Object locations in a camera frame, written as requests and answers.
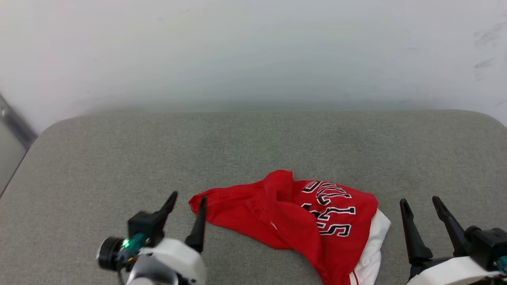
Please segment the basketball jersey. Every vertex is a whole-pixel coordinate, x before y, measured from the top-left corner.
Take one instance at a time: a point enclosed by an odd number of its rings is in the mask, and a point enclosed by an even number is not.
[[[203,195],[208,222],[272,248],[296,250],[325,285],[355,285],[368,279],[362,277],[368,275],[364,266],[356,267],[377,214],[374,195],[325,181],[294,181],[286,170],[253,184],[195,195],[189,201],[193,212],[197,213]]]

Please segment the red fabric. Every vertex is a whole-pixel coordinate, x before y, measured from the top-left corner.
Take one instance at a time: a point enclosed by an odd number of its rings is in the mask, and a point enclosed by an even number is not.
[[[272,248],[304,255],[325,285],[350,285],[377,211],[375,196],[323,181],[294,181],[277,170],[263,180],[195,195],[207,196],[206,220]]]

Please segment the gray upholstered surface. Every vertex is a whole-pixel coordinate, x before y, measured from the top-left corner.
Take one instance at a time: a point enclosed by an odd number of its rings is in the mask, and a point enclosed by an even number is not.
[[[377,284],[409,273],[399,200],[411,203],[426,245],[452,253],[431,196],[464,227],[507,228],[507,131],[461,111],[313,114],[108,115],[57,123],[35,142],[0,199],[2,284],[116,284],[95,254],[124,236],[140,209],[173,190],[166,225],[183,239],[187,201],[213,187],[251,183],[284,168],[374,193],[392,226]],[[208,284],[320,284],[306,260],[207,227]]]

